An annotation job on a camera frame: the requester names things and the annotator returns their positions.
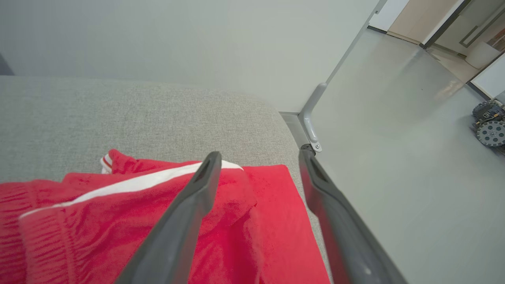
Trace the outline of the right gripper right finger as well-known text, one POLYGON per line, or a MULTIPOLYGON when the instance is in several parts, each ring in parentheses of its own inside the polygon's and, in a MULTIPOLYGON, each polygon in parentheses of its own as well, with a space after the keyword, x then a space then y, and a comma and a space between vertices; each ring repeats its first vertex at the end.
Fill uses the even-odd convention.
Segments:
POLYGON ((334 283, 405 284, 402 273, 317 161, 314 151, 301 148, 298 163, 305 200, 318 218, 334 283))

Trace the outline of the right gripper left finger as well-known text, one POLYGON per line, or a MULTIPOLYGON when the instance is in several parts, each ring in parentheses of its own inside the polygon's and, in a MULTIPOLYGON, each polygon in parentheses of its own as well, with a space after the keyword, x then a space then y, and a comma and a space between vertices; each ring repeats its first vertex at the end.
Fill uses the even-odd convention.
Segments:
POLYGON ((215 202, 222 157, 207 155, 116 279, 117 284, 186 284, 202 219, 215 202))

